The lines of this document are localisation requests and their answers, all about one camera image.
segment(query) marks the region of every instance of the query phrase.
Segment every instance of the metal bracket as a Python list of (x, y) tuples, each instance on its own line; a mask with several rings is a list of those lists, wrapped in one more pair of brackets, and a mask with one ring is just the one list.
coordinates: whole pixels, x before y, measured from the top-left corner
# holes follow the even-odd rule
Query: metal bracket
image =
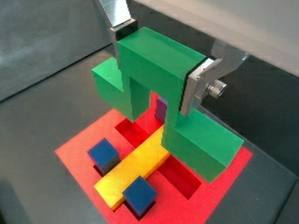
[(188, 74), (180, 109), (184, 116), (200, 106), (207, 95), (218, 98), (223, 94), (227, 84), (218, 79), (234, 72), (250, 56), (220, 40), (214, 42), (211, 55), (216, 59), (206, 59)]
[(127, 0), (95, 0), (98, 8), (107, 20), (107, 26), (112, 44), (116, 52), (116, 62), (119, 64), (119, 50), (118, 41), (127, 37), (138, 30), (138, 22), (131, 18), (130, 10), (127, 7)]

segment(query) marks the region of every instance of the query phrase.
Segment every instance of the cube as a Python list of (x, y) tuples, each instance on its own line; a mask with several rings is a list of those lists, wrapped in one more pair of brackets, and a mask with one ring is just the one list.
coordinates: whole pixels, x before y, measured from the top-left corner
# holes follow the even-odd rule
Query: cube
[(102, 175), (108, 174), (120, 162), (119, 152), (106, 138), (88, 151), (88, 154)]
[(134, 210), (138, 218), (142, 218), (148, 208), (155, 203), (156, 194), (156, 190), (142, 176), (138, 177), (135, 182), (126, 189), (126, 202)]

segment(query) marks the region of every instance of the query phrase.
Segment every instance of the red platform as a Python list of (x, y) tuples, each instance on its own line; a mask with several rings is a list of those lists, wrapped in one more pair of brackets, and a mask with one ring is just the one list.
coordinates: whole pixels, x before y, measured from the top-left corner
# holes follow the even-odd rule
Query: red platform
[[(94, 188), (100, 175), (94, 169), (88, 150), (106, 138), (119, 150), (123, 159), (146, 136), (151, 136), (163, 125), (155, 118), (155, 100), (156, 95), (152, 96), (152, 107), (134, 124), (126, 121), (126, 118), (112, 109), (55, 152), (108, 223), (204, 223), (252, 156), (246, 148), (239, 150), (228, 169), (212, 184), (208, 184), (172, 157), (159, 168), (162, 172), (155, 171), (147, 179), (158, 191), (158, 198), (142, 220), (136, 219), (126, 205), (112, 212)], [(136, 135), (136, 139), (131, 139), (134, 135), (130, 133), (140, 129), (142, 134)]]

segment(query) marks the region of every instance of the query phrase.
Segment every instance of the metal bolt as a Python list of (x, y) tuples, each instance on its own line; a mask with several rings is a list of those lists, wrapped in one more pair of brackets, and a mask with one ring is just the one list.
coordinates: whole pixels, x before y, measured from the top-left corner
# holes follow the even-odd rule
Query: metal bolt
[(226, 88), (227, 88), (227, 84), (224, 82), (222, 82), (220, 80), (215, 80), (208, 85), (207, 92), (215, 99), (218, 99), (222, 96)]

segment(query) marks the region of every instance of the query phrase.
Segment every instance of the gray floor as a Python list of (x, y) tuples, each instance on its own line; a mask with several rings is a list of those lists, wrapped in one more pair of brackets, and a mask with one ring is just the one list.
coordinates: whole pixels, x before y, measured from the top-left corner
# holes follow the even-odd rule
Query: gray floor
[[(111, 54), (110, 46), (0, 103), (5, 223), (106, 223), (53, 151), (110, 110), (90, 69)], [(274, 223), (286, 203), (296, 176), (250, 142), (247, 147), (255, 156), (210, 223)]]

